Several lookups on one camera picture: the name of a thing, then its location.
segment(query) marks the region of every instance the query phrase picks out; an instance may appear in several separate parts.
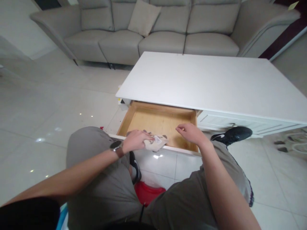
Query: beige throw pillow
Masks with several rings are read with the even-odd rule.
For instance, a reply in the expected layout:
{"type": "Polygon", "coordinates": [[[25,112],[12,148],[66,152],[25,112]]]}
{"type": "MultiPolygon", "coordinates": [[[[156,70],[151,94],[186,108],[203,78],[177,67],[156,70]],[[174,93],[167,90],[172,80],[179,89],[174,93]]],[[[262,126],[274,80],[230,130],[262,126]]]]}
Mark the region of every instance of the beige throw pillow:
{"type": "Polygon", "coordinates": [[[160,10],[161,7],[150,5],[142,0],[137,0],[130,19],[128,30],[147,37],[157,17],[159,16],[160,10]]]}

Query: black shoe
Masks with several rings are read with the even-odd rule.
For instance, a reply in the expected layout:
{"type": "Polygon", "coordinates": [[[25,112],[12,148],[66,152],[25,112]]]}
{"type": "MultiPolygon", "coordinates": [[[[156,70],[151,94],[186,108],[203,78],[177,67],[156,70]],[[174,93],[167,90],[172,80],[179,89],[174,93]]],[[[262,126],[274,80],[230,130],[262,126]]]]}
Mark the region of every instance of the black shoe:
{"type": "Polygon", "coordinates": [[[135,169],[137,170],[137,175],[135,176],[134,180],[132,181],[133,184],[136,184],[141,180],[142,174],[141,174],[140,167],[138,166],[138,163],[135,159],[134,153],[132,151],[129,152],[129,161],[130,161],[130,164],[133,167],[135,167],[135,169]]]}
{"type": "Polygon", "coordinates": [[[239,126],[229,129],[226,133],[216,134],[211,137],[211,141],[219,141],[226,146],[231,145],[232,143],[244,140],[250,137],[253,134],[253,131],[247,127],[239,126]]]}

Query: person's right hand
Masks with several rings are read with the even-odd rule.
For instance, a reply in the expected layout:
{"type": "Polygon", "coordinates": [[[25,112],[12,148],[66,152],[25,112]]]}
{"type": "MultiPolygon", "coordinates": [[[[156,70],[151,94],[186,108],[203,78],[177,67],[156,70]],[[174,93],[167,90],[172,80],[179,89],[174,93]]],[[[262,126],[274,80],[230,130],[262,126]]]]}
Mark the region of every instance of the person's right hand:
{"type": "Polygon", "coordinates": [[[201,145],[210,142],[210,140],[191,123],[178,125],[176,128],[177,132],[180,133],[186,140],[196,145],[201,145]]]}
{"type": "Polygon", "coordinates": [[[153,141],[154,138],[144,131],[133,130],[127,134],[126,139],[123,141],[122,151],[126,154],[130,151],[143,149],[145,148],[144,140],[153,141]]]}

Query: sofa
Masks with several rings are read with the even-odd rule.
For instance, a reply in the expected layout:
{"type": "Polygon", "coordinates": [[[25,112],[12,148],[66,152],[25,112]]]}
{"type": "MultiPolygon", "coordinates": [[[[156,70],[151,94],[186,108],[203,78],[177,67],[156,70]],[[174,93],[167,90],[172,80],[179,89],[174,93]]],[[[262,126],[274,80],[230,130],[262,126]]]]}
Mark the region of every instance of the sofa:
{"type": "Polygon", "coordinates": [[[149,36],[128,30],[136,0],[78,0],[30,15],[73,60],[134,65],[144,51],[259,57],[300,18],[262,0],[144,0],[161,6],[149,36]]]}

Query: closed drawer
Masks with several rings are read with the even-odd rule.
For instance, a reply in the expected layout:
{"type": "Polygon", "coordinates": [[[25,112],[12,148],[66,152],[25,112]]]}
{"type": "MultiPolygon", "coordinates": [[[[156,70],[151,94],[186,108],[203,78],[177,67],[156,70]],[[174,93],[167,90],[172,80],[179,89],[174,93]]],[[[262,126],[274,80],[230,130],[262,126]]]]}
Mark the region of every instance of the closed drawer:
{"type": "Polygon", "coordinates": [[[196,111],[166,105],[133,101],[117,132],[120,139],[127,132],[139,129],[154,134],[167,135],[169,142],[164,149],[184,154],[199,155],[197,145],[186,141],[175,128],[182,123],[197,125],[196,111]]]}
{"type": "Polygon", "coordinates": [[[296,128],[299,124],[280,120],[257,118],[220,112],[203,111],[198,116],[198,126],[212,130],[228,130],[235,126],[245,126],[253,131],[253,134],[264,136],[296,128]]]}

